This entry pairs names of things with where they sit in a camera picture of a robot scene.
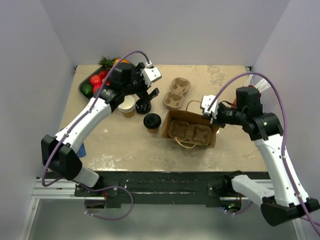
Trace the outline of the single brown paper cup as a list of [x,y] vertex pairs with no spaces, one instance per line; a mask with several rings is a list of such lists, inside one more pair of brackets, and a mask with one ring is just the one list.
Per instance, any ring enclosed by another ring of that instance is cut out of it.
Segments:
[[159,131],[159,127],[157,128],[149,128],[147,127],[146,130],[150,133],[150,134],[155,134]]

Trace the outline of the cardboard cup carrier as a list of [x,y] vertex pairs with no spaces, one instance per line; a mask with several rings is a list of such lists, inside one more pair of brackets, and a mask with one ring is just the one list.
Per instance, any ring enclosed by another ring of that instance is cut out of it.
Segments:
[[208,146],[212,137],[212,130],[209,126],[202,124],[188,123],[184,120],[173,120],[168,129],[170,138],[196,145]]

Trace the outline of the black cup lid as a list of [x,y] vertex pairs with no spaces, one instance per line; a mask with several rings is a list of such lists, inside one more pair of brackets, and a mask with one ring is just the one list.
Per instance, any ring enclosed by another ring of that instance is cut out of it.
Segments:
[[156,113],[149,113],[143,119],[144,126],[150,130],[159,128],[161,123],[161,117]]

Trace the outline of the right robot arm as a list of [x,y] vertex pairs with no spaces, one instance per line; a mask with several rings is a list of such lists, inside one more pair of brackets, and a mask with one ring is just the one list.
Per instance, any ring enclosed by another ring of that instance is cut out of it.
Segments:
[[284,131],[279,118],[264,113],[261,93],[252,86],[236,89],[236,106],[228,107],[215,100],[215,96],[203,96],[203,114],[213,123],[241,126],[260,152],[267,167],[273,189],[270,190],[250,179],[241,171],[225,176],[222,189],[230,197],[240,193],[260,207],[267,223],[278,226],[319,210],[317,199],[309,197],[299,183],[288,152],[282,148]]

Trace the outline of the green paper bag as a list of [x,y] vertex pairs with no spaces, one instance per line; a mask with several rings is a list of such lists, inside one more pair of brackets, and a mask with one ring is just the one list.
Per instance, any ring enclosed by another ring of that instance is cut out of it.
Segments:
[[169,110],[162,124],[160,136],[186,149],[196,146],[214,148],[219,127],[202,115],[184,110]]

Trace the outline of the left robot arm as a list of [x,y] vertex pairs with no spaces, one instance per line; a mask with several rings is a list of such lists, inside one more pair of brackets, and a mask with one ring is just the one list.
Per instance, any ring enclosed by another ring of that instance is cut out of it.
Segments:
[[86,186],[92,196],[104,190],[100,176],[84,166],[77,152],[86,137],[106,117],[111,115],[126,96],[137,95],[142,102],[149,102],[159,93],[148,89],[161,79],[159,69],[152,63],[140,62],[137,66],[116,63],[107,73],[101,87],[89,100],[80,114],[54,136],[45,135],[41,140],[42,164],[60,177]]

